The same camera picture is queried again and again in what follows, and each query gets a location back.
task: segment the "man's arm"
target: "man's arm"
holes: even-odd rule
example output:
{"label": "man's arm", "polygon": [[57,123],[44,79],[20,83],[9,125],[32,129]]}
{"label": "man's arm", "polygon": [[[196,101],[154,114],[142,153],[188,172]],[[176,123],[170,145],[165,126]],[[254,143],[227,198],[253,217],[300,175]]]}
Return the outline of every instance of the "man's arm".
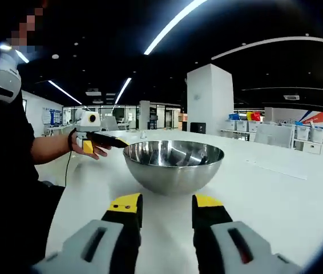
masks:
{"label": "man's arm", "polygon": [[67,135],[37,137],[31,148],[34,164],[46,164],[70,151]]}
{"label": "man's arm", "polygon": [[[80,148],[76,144],[76,132],[71,136],[71,145],[72,150],[74,150],[78,154],[88,155],[93,159],[98,160],[98,155],[107,156],[107,153],[101,150],[98,146],[93,144],[93,152],[92,154],[84,153],[82,148]],[[103,146],[100,147],[111,149],[111,147]],[[31,155],[34,161],[34,164],[46,164],[59,158],[60,156],[68,153],[70,151],[68,145],[68,135],[55,135],[50,137],[37,137],[34,139],[31,148]]]}

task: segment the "bowl rim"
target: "bowl rim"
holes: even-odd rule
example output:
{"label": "bowl rim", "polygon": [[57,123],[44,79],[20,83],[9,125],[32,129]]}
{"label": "bowl rim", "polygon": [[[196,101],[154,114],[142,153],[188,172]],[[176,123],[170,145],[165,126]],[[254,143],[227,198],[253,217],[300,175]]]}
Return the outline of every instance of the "bowl rim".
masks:
{"label": "bowl rim", "polygon": [[[134,145],[134,144],[145,143],[145,142],[160,142],[160,141],[182,141],[182,142],[193,142],[193,143],[198,143],[198,144],[205,144],[205,143],[194,142],[194,141],[186,141],[186,140],[151,140],[151,141],[143,141],[143,142],[133,143],[133,144],[130,144],[129,146],[132,146],[132,145]],[[125,149],[126,149],[126,148],[128,148],[129,146],[125,147],[125,148],[122,150],[122,154],[123,154],[123,156],[124,156],[125,158],[129,159],[130,161],[132,161],[132,162],[134,162],[134,163],[137,163],[137,164],[139,164],[139,165],[141,165],[141,166],[167,167],[167,168],[198,168],[198,167],[203,167],[203,166],[211,166],[211,165],[216,164],[216,163],[221,163],[221,161],[225,158],[225,152],[224,152],[222,149],[220,149],[219,147],[216,147],[216,148],[218,148],[218,149],[223,153],[223,155],[222,155],[221,159],[220,159],[220,160],[218,160],[218,161],[216,161],[216,162],[213,162],[213,163],[211,163],[211,164],[206,164],[206,165],[204,164],[203,166],[184,166],[184,167],[174,167],[174,166],[158,166],[157,164],[141,164],[140,162],[138,162],[138,161],[135,161],[135,160],[131,159],[129,156],[127,156],[127,155],[125,154]]]}

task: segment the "white pillar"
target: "white pillar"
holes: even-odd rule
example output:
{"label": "white pillar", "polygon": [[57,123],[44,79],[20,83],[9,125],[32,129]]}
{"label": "white pillar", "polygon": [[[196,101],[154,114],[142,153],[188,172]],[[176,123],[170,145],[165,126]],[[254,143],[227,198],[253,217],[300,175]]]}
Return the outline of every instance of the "white pillar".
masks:
{"label": "white pillar", "polygon": [[150,120],[150,101],[140,101],[139,129],[147,130]]}
{"label": "white pillar", "polygon": [[264,108],[264,121],[275,122],[273,107],[265,107]]}
{"label": "white pillar", "polygon": [[188,126],[206,123],[206,134],[220,135],[223,123],[234,112],[232,76],[208,64],[187,74]]}

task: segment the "wrist strap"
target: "wrist strap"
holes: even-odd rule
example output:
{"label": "wrist strap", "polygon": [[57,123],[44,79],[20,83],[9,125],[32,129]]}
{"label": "wrist strap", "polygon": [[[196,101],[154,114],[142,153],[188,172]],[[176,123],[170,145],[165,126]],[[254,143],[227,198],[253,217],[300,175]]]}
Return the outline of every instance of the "wrist strap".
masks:
{"label": "wrist strap", "polygon": [[72,134],[76,131],[76,128],[74,128],[68,135],[68,146],[69,146],[69,150],[72,151],[72,140],[71,140],[71,136]]}

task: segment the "gray gripper housing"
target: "gray gripper housing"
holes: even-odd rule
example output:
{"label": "gray gripper housing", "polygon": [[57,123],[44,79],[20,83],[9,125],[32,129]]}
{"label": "gray gripper housing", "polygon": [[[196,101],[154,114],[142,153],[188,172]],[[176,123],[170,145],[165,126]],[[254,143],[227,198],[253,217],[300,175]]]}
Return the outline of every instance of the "gray gripper housing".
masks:
{"label": "gray gripper housing", "polygon": [[63,250],[33,266],[33,273],[108,274],[123,224],[93,220],[64,242]]}
{"label": "gray gripper housing", "polygon": [[[281,254],[273,255],[270,244],[243,222],[215,224],[211,230],[221,252],[226,274],[293,274],[301,269]],[[237,241],[245,246],[250,261],[243,263]]]}

